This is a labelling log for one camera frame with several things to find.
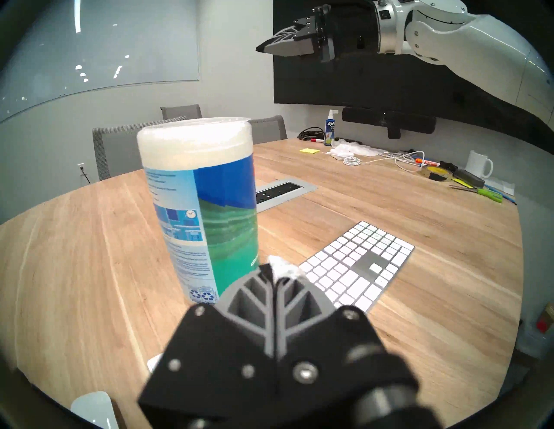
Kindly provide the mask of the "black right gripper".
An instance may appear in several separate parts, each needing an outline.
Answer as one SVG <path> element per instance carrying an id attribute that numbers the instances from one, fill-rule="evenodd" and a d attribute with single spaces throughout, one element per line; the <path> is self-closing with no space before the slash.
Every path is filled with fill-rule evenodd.
<path id="1" fill-rule="evenodd" d="M 315 54 L 321 62 L 376 55 L 380 29 L 373 1 L 348 1 L 315 7 L 315 17 L 294 21 L 258 45 L 259 53 L 291 57 Z"/>

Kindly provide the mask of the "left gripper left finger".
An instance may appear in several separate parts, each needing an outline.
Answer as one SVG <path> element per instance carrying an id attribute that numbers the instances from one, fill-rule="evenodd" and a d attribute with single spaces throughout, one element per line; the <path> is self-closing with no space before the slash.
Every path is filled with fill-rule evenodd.
<path id="1" fill-rule="evenodd" d="M 138 398 L 150 425 L 216 423 L 275 400 L 274 304 L 273 270 L 263 264 L 217 304 L 193 305 Z"/>

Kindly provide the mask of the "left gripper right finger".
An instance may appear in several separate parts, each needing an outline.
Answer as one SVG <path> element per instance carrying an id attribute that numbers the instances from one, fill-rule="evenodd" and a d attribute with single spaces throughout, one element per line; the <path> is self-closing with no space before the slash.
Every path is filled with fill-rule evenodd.
<path id="1" fill-rule="evenodd" d="M 329 385 L 345 368 L 386 354 L 366 315 L 329 299 L 306 277 L 275 279 L 275 388 Z"/>

